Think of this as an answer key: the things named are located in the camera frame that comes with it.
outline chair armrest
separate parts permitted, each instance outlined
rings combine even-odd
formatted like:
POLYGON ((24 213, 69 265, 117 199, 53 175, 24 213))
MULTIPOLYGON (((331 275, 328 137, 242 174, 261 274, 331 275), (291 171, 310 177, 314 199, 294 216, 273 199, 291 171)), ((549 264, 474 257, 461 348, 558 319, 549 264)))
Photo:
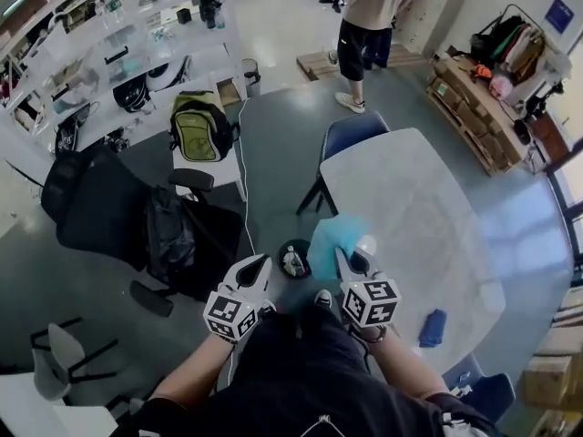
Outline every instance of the chair armrest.
POLYGON ((168 177, 170 185, 183 186, 200 191, 211 191, 215 178, 208 173, 190 168, 177 168, 168 177))

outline gray floor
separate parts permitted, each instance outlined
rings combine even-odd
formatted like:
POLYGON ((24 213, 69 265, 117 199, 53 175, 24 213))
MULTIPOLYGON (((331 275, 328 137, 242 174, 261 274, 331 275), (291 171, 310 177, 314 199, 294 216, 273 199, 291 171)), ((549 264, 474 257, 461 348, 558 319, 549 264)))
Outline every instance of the gray floor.
MULTIPOLYGON (((367 74, 367 107, 391 129, 418 128, 450 167, 480 217, 491 257, 506 294, 506 311, 476 350, 486 373, 507 372, 517 381, 546 332, 572 275, 570 246, 544 176, 525 170, 489 178, 463 140, 424 94, 426 69, 399 68, 367 74)), ((333 100, 341 80, 313 82, 251 99, 241 116, 248 169, 250 230, 256 250, 274 254, 287 239, 311 236, 320 215, 294 210, 312 184, 325 129, 348 115, 333 100)), ((229 114, 236 116, 237 107, 229 114)), ((167 137, 159 135, 124 153, 128 165, 151 184, 171 169, 167 137)), ((235 187, 212 199, 243 211, 235 187)), ((245 243, 240 254, 249 252, 245 243)), ((49 321, 82 315, 76 332, 87 349, 113 337, 120 346, 97 369, 120 370, 115 380, 80 385, 73 402, 104 402, 117 392, 141 393, 173 369, 206 335, 202 306, 183 297, 169 319, 145 312, 128 295, 137 274, 123 263, 63 249, 54 225, 37 209, 0 239, 0 364, 30 368, 28 336, 49 321)), ((281 277, 274 272, 274 278, 281 277)), ((152 286, 157 283, 149 280, 152 286)), ((283 287, 291 306, 313 282, 283 287)))

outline black shorts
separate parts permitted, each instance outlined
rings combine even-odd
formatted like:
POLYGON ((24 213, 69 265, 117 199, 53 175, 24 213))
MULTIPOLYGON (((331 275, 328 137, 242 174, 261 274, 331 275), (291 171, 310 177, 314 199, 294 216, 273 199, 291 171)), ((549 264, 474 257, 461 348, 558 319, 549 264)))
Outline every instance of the black shorts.
POLYGON ((338 63, 340 73, 351 81, 364 78, 363 50, 370 37, 376 37, 381 31, 364 29, 343 20, 338 35, 338 63))

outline marble tabletop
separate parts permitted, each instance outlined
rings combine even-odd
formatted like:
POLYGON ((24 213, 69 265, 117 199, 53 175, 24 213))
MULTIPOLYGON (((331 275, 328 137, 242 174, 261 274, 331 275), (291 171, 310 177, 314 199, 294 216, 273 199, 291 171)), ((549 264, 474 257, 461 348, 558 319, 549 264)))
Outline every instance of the marble tabletop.
POLYGON ((362 216, 375 257, 403 300, 401 338, 418 347, 426 316, 447 312, 444 340, 418 349, 444 373, 470 353, 506 306, 479 220, 464 192, 416 129, 368 139, 325 160, 320 171, 338 211, 362 216))

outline blue sign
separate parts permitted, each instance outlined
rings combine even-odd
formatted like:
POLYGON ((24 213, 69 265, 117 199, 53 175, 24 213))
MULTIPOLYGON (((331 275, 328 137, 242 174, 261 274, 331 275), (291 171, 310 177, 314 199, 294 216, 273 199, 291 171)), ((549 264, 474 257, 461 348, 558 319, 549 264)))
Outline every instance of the blue sign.
POLYGON ((573 21, 573 16, 575 16, 575 14, 567 5, 565 5, 565 2, 562 0, 555 0, 548 10, 545 19, 557 29, 559 34, 564 34, 568 25, 573 21))

